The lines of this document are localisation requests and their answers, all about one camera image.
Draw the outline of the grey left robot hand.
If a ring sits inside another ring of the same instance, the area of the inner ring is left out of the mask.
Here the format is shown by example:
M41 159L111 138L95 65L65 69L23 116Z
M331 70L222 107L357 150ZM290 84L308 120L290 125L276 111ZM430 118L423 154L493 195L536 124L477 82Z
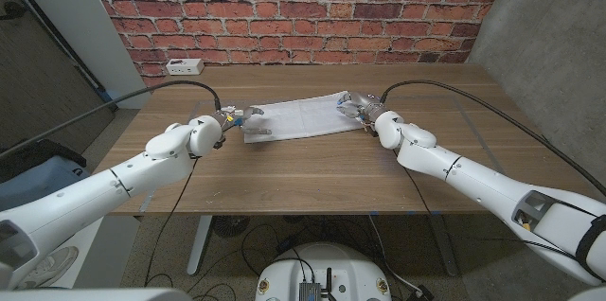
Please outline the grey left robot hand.
M238 127L244 134L269 135L272 133L272 131L269 129L246 125L247 121L252 117L252 115L263 114L264 112L258 107L249 106L248 108L242 110L238 109L236 106L227 106L215 111L211 116L219 122L222 133L225 133L227 130L233 127Z

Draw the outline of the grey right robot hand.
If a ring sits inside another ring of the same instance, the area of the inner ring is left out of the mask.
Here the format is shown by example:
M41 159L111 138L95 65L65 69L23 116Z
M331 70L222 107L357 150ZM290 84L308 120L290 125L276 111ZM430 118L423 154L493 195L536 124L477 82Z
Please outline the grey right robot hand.
M371 95L346 91L338 100L336 109L349 118L372 125L387 109L380 100Z

